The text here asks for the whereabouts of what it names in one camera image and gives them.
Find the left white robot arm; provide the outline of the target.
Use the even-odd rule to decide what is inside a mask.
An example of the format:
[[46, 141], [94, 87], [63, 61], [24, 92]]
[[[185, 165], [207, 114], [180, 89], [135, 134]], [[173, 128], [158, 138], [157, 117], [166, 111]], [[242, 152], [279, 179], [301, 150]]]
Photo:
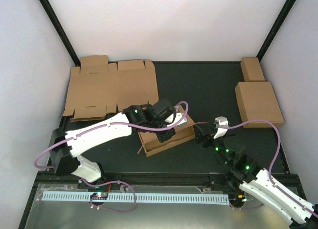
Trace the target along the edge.
[[106, 185], [102, 166], [82, 156], [87, 150], [108, 141], [127, 137], [135, 132], [151, 132], [162, 143], [169, 140], [175, 130], [170, 125], [176, 120], [177, 110], [168, 100], [151, 105], [131, 105], [113, 117], [78, 130], [65, 132], [61, 127], [51, 135], [50, 159], [57, 176], [69, 174], [83, 178], [94, 188]]

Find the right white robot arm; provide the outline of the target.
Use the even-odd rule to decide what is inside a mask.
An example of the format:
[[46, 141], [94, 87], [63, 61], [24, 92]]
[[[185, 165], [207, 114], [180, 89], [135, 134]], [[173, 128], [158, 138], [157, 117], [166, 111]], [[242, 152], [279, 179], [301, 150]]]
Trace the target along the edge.
[[266, 168], [246, 154], [245, 146], [234, 134], [225, 117], [215, 120], [216, 133], [208, 134], [195, 125], [196, 141], [211, 148], [220, 164], [229, 168], [226, 185], [232, 191], [241, 190], [270, 207], [291, 229], [316, 229], [318, 206], [301, 198], [280, 183]]

